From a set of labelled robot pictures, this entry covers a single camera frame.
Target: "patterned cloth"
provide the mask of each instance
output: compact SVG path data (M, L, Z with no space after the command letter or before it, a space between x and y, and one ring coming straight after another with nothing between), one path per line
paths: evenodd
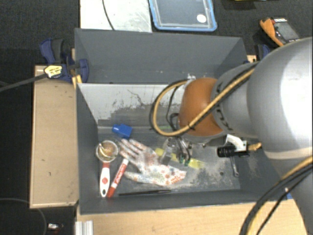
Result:
M141 173L128 172L124 175L136 182L155 184L159 186L171 185L183 180L186 172L159 162L155 151L135 140L122 139L119 143L120 154L134 164Z

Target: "black carpet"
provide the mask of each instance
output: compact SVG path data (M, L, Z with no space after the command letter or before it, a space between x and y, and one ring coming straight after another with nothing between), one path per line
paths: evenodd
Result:
M209 34L242 37L248 54L264 43L258 21L267 16L286 17L301 37L312 36L313 0L212 1L218 29ZM65 49L74 47L75 27L79 0L0 0L0 81L32 77L35 64L43 62L39 43L46 38L63 38ZM1 235L44 231L41 213L21 202L29 193L31 128L32 85L0 93ZM47 223L64 225L59 234L72 233L74 208L43 212Z

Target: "red and white spoon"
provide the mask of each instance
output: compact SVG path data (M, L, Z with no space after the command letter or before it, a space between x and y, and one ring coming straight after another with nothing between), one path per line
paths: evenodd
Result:
M96 156L102 161L99 189L102 197L106 197L110 187L110 162L118 154L118 146L111 140L104 140L96 147Z

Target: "black cable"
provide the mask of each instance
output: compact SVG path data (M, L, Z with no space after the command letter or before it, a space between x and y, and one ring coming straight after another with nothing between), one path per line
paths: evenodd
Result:
M178 90L178 88L179 88L179 86L177 86L176 88L174 88L174 90L173 90L173 92L172 92L172 95L171 95L170 100L169 100L169 103L168 103L167 112L166 112L166 115L165 115L166 121L167 121L168 124L171 126L172 131L175 131L176 128L175 128L174 124L171 122L171 120L169 119L168 114L169 114L170 109L171 109L171 106L172 106L172 102L173 102L173 98L174 98L175 92Z
M175 81L171 84L169 84L168 86L166 86L160 93L159 95L155 98L154 102L152 103L151 105L151 108L150 108L150 112L149 112L149 123L150 123L150 126L151 128L156 131L156 129L154 128L154 125L153 125L153 121L152 121L152 115L153 115L153 111L154 111L154 108L155 108L155 105L156 105L156 101L158 100L158 98L160 97L161 93L163 91L165 91L167 88L169 88L170 86L176 84L176 83L179 83L179 82L187 82L187 79L184 79L184 80L179 80L179 81Z
M0 86L7 86L7 85L9 85L8 83L6 83L6 82L2 82L2 81L0 81Z
M114 27L113 27L113 24L111 23L110 18L108 16L107 9L106 9L106 7L104 5L104 0L102 0L102 5L103 5L103 10L104 10L104 13L106 14L106 17L107 17L107 20L109 22L110 27L112 28L112 30L115 30Z
M172 114L170 114L169 121L170 121L171 125L174 127L173 131L176 131L176 130L177 130L177 128L176 128L176 126L175 126L175 124L174 124L174 118L177 118L178 115L179 115L178 113L172 113Z
M0 202L1 201L16 201L16 202L22 202L22 203L25 203L25 204L29 204L28 201L22 200L22 199L19 199L19 198L0 198ZM40 210L40 209L36 209L36 210L43 217L43 221L44 221L44 232L43 232L43 235L45 235L46 232L47 232L47 221L46 221L45 215L44 215L42 210Z
M296 172L294 172L292 175L288 176L287 178L280 180L277 184L275 184L270 190L268 190L254 205L254 207L251 209L249 214L247 215L245 221L243 222L243 225L240 230L240 235L246 235L247 230L249 228L249 225L251 221L254 219L256 213L259 211L259 209L275 194L277 194L278 191L282 191L282 194L285 193L284 188L288 187L290 183L294 183L294 180L297 180L295 183L298 183L302 179L304 179L306 176L308 176L310 173L312 173L312 164L309 164Z
M35 77L32 77L32 78L23 80L21 82L17 82L17 83L14 83L14 84L10 84L10 85L4 86L4 87L0 88L0 92L4 92L6 90L13 89L13 88L21 86L21 85L33 83L33 82L36 82L36 81L41 80L43 78L47 78L47 74L41 74L39 76L35 76Z
M294 186L292 186L291 188L289 188L283 195L281 195L281 197L276 201L275 205L272 207L272 209L270 210L270 212L267 214L266 219L263 221L263 223L261 224L258 232L256 233L256 235L259 235L261 230L265 227L265 225L267 224L267 222L269 221L269 219L272 217L272 215L274 214L274 212L276 211L276 209L278 208L278 206L280 205L280 203L286 198L287 194L290 193L299 183L301 183L304 180L304 178L302 180L300 180L299 182L297 182L296 184L294 184Z

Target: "clear plastic lid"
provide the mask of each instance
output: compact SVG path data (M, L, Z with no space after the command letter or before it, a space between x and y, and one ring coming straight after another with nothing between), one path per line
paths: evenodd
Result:
M156 28L214 31L217 28L211 0L149 0Z

